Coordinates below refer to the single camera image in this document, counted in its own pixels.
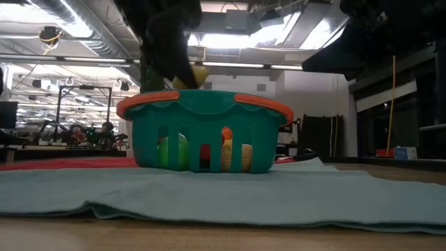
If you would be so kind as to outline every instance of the wooden table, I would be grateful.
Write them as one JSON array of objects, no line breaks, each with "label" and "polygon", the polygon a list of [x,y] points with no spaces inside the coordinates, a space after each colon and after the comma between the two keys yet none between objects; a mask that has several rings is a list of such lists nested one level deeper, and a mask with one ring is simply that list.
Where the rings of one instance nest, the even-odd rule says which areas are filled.
[{"label": "wooden table", "polygon": [[[378,178],[446,185],[445,173],[336,164]],[[92,218],[0,218],[1,251],[78,250],[446,250],[446,237],[385,234],[342,228],[266,228],[173,225],[138,220]]]}]

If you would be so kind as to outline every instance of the ceiling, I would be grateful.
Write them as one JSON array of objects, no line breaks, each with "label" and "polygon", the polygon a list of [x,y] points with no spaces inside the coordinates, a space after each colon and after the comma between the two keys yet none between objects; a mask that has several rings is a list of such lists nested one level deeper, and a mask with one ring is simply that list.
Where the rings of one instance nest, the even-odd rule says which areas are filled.
[{"label": "ceiling", "polygon": [[[20,6],[18,4],[5,4],[6,0],[0,0],[0,54],[27,54],[42,55],[44,52],[49,56],[80,56],[88,58],[98,58],[101,54],[92,50],[93,43],[90,38],[79,38],[65,32],[61,36],[60,42],[52,50],[44,45],[38,38],[38,33],[44,26],[63,26],[58,20],[48,15],[42,15],[31,6]],[[264,63],[275,65],[300,65],[304,60],[326,46],[330,39],[340,35],[344,27],[347,16],[339,9],[340,0],[334,1],[252,1],[238,0],[234,3],[226,1],[202,1],[201,7],[204,12],[201,28],[188,31],[191,37],[197,41],[191,41],[189,47],[190,58],[193,61],[211,61],[222,63]],[[133,32],[123,23],[121,14],[117,11],[112,0],[81,0],[75,2],[82,11],[81,18],[88,17],[94,25],[95,32],[99,33],[97,38],[106,38],[113,43],[114,49],[119,50],[116,58],[138,59],[139,40]],[[279,7],[281,16],[284,17],[284,24],[280,30],[255,31],[251,29],[259,25],[258,18],[267,10]],[[212,45],[215,42],[211,39],[212,34],[203,31],[218,30],[224,25],[217,19],[226,19],[227,10],[242,10],[248,12],[249,23],[248,33],[255,31],[251,36],[242,36],[234,40],[235,36],[225,35],[228,39],[225,43]],[[241,42],[256,38],[254,44],[250,46],[240,46]],[[82,64],[64,65],[45,64],[40,62],[36,66],[25,61],[14,61],[0,57],[0,62],[11,66],[13,70],[13,91],[12,100],[20,102],[20,123],[25,124],[32,120],[47,118],[54,119],[58,89],[57,85],[65,83],[73,86],[88,84],[91,86],[111,87],[112,112],[110,119],[117,126],[118,117],[114,115],[114,107],[119,100],[126,96],[133,96],[139,92],[139,73],[137,66],[131,68],[121,67],[98,67],[83,66]],[[257,75],[270,76],[272,80],[278,76],[274,70],[244,69],[210,67],[211,75]],[[51,82],[52,87],[36,88],[32,83],[36,79],[44,79],[45,83]],[[122,91],[120,83],[128,82],[129,91]],[[106,105],[108,102],[106,93],[100,89],[79,90],[73,89],[77,96],[88,98],[88,102],[79,101],[72,93],[68,94],[62,101],[61,121],[70,123],[95,123],[102,124],[106,118]]]}]

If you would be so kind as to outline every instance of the toy fruit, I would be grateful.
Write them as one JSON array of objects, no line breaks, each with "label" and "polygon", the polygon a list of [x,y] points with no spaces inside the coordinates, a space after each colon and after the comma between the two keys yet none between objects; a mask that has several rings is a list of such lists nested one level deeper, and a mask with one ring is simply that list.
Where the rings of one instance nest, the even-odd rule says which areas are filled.
[{"label": "toy fruit", "polygon": [[[158,167],[169,169],[169,137],[165,137],[157,147]],[[189,142],[182,134],[178,134],[179,171],[189,169]]]},{"label": "toy fruit", "polygon": [[232,130],[229,127],[225,126],[222,129],[222,134],[225,140],[232,139]]},{"label": "toy fruit", "polygon": [[[232,139],[226,140],[222,146],[222,171],[229,172],[231,170],[232,159]],[[249,172],[252,165],[252,145],[242,144],[242,170],[241,172]]]},{"label": "toy fruit", "polygon": [[[203,86],[204,82],[206,81],[206,78],[209,76],[209,72],[204,67],[192,67],[192,70],[194,71],[195,79],[197,80],[198,88]],[[181,82],[177,77],[175,77],[174,81],[172,82],[175,89],[188,89],[188,87]]]}]

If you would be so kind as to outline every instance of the ceiling light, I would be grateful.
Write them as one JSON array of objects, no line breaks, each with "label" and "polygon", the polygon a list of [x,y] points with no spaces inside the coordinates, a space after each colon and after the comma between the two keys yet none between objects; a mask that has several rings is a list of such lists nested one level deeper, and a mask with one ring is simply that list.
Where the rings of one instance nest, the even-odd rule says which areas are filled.
[{"label": "ceiling light", "polygon": [[240,68],[263,68],[263,64],[256,63],[218,63],[203,62],[204,66],[240,67]]},{"label": "ceiling light", "polygon": [[271,66],[273,70],[303,70],[302,66]]},{"label": "ceiling light", "polygon": [[59,114],[69,115],[69,114],[74,114],[74,112],[60,111]]},{"label": "ceiling light", "polygon": [[41,82],[42,89],[47,91],[59,91],[59,86],[57,84],[52,84],[50,79],[42,79]]},{"label": "ceiling light", "polygon": [[340,30],[338,33],[336,33],[336,35],[334,35],[331,39],[329,39],[329,41],[323,45],[323,48],[327,47],[328,45],[331,45],[334,41],[336,41],[338,38],[340,38],[342,36],[342,33],[344,32],[344,28],[342,28],[342,30]]},{"label": "ceiling light", "polygon": [[99,102],[99,101],[96,101],[96,100],[90,100],[90,101],[94,102],[95,104],[98,104],[98,105],[107,106],[106,104],[104,104],[102,102]]},{"label": "ceiling light", "polygon": [[313,29],[305,42],[300,46],[304,50],[317,50],[327,41],[330,36],[330,24],[327,20],[322,21]]},{"label": "ceiling light", "polygon": [[118,67],[118,68],[130,68],[130,64],[117,64],[117,63],[99,63],[99,67]]},{"label": "ceiling light", "polygon": [[54,18],[27,4],[0,3],[0,21],[49,24]]},{"label": "ceiling light", "polygon": [[79,95],[78,93],[74,92],[74,91],[70,91],[70,93],[68,93],[67,89],[63,89],[63,92],[65,92],[66,94],[71,94],[71,95]]},{"label": "ceiling light", "polygon": [[198,39],[194,34],[191,34],[187,41],[187,46],[198,46]]},{"label": "ceiling light", "polygon": [[228,34],[206,34],[200,45],[215,49],[240,49],[255,46],[249,36]]},{"label": "ceiling light", "polygon": [[93,31],[89,28],[88,25],[86,25],[82,20],[80,20],[79,17],[77,17],[76,19],[78,20],[75,23],[58,22],[58,25],[60,25],[63,28],[63,30],[65,30],[75,38],[90,38],[91,35],[93,35]]},{"label": "ceiling light", "polygon": [[251,35],[252,42],[256,45],[257,43],[264,43],[276,39],[280,36],[284,30],[283,24],[267,26],[260,29],[256,33]]},{"label": "ceiling light", "polygon": [[280,17],[280,14],[275,10],[268,10],[260,19],[260,25],[262,28],[283,24],[284,20]]},{"label": "ceiling light", "polygon": [[215,2],[215,1],[201,1],[201,11],[207,13],[225,13],[227,10],[247,10],[248,3],[238,3],[237,1],[234,4],[228,2]]},{"label": "ceiling light", "polygon": [[47,121],[53,121],[53,119],[50,119],[50,118],[28,118],[28,120],[47,120]]},{"label": "ceiling light", "polygon": [[81,58],[81,57],[66,57],[66,61],[76,62],[91,62],[91,63],[125,63],[125,59],[102,59],[102,58]]},{"label": "ceiling light", "polygon": [[288,38],[288,35],[290,34],[291,30],[293,29],[293,27],[295,26],[295,23],[299,20],[301,12],[296,12],[293,13],[286,17],[284,17],[284,22],[286,23],[284,30],[282,31],[282,33],[280,35],[278,35],[278,37],[276,37],[276,43],[275,45],[279,45],[282,44],[283,42],[285,42],[285,39]]},{"label": "ceiling light", "polygon": [[82,102],[90,102],[90,99],[89,98],[85,98],[85,97],[75,97],[75,100],[79,100],[79,101],[82,101]]}]

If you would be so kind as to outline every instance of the ceiling pipe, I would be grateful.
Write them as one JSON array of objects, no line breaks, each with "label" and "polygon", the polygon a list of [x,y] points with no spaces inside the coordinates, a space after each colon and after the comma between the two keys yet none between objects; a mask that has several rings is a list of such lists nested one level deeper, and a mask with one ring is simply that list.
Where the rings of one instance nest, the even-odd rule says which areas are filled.
[{"label": "ceiling pipe", "polygon": [[[48,98],[57,98],[59,95],[57,93],[34,93],[34,92],[12,92],[12,96],[38,96],[38,97],[48,97]],[[115,96],[113,95],[111,99],[115,100],[122,100],[125,98],[129,98],[132,95],[128,96]],[[76,98],[76,97],[87,97],[87,98],[108,98],[104,95],[73,95],[73,94],[67,94],[65,95],[66,98]]]},{"label": "ceiling pipe", "polygon": [[[75,65],[76,63],[89,63],[96,66],[122,66],[138,64],[139,60],[134,59],[99,59],[73,56],[38,56],[38,55],[17,55],[0,54],[0,60],[8,63],[33,63],[38,61],[40,64],[62,64]],[[195,66],[229,67],[229,68],[254,68],[264,70],[302,70],[300,65],[271,65],[263,63],[229,63],[212,61],[191,61]]]},{"label": "ceiling pipe", "polygon": [[[56,17],[56,23],[71,36],[102,58],[128,59],[130,53],[105,25],[80,0],[26,0],[34,8]],[[125,69],[134,79],[140,78],[135,66]]]},{"label": "ceiling pipe", "polygon": [[[39,36],[34,34],[21,34],[21,33],[0,33],[0,39],[39,39]],[[59,40],[72,41],[72,42],[102,42],[101,39],[92,38],[67,38],[61,36]]]}]

